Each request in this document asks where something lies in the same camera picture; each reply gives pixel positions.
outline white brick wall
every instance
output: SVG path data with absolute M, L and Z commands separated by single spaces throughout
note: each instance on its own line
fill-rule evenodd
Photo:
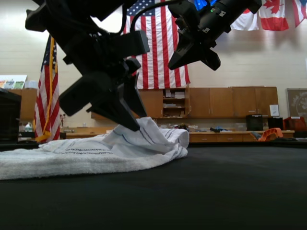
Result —
M 27 74 L 29 80 L 39 79 L 48 33 L 24 28 L 25 10 L 36 8 L 30 0 L 0 1 L 0 74 Z M 222 66 L 212 71 L 201 62 L 190 64 L 191 87 L 277 86 L 281 116 L 287 117 L 285 89 L 307 88 L 307 20 L 295 28 L 291 1 L 287 1 L 286 9 L 290 26 L 287 31 L 231 31 L 222 35 L 214 49 Z M 112 32 L 120 24 L 120 10 L 100 23 Z M 65 54 L 58 49 L 59 84 L 63 92 L 80 74 L 74 66 L 66 66 L 62 61 Z M 67 118 L 66 125 L 76 127 L 83 122 L 88 126 L 109 125 L 95 122 L 85 109 Z

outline cabinet door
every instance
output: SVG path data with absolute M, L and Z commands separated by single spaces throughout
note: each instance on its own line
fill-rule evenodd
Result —
M 234 106 L 231 88 L 210 88 L 211 117 L 233 117 Z
M 163 117 L 163 90 L 140 91 L 147 116 L 152 118 Z
M 257 113 L 271 117 L 270 104 L 278 104 L 276 87 L 259 87 L 255 89 Z
M 255 88 L 253 87 L 234 87 L 234 111 L 236 117 L 245 117 L 256 114 Z
M 20 119 L 32 121 L 34 119 L 34 108 L 36 103 L 37 90 L 25 89 L 21 92 Z
M 189 87 L 189 85 L 186 86 L 184 105 L 185 105 L 185 117 L 187 117 L 191 112 L 190 87 Z
M 210 117 L 209 88 L 190 88 L 190 118 Z

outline wooden shelf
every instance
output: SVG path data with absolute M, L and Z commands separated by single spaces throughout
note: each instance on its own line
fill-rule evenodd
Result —
M 177 118 L 184 118 L 182 116 L 169 116 L 169 117 L 161 117 L 161 119 L 177 119 Z
M 169 98 L 169 97 L 166 97 L 166 98 L 163 98 L 164 101 L 177 101 L 177 100 L 185 100 L 185 98 Z
M 185 107 L 163 107 L 164 109 L 185 109 Z

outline black table surface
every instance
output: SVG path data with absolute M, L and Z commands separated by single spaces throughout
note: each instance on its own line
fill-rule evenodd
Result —
M 0 229 L 306 229 L 306 149 L 188 150 L 145 171 L 1 181 Z

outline bulletin board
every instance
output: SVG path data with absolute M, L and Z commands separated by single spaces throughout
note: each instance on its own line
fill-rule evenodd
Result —
M 0 88 L 21 90 L 26 79 L 27 75 L 0 75 Z
M 287 89 L 289 116 L 307 117 L 307 89 Z

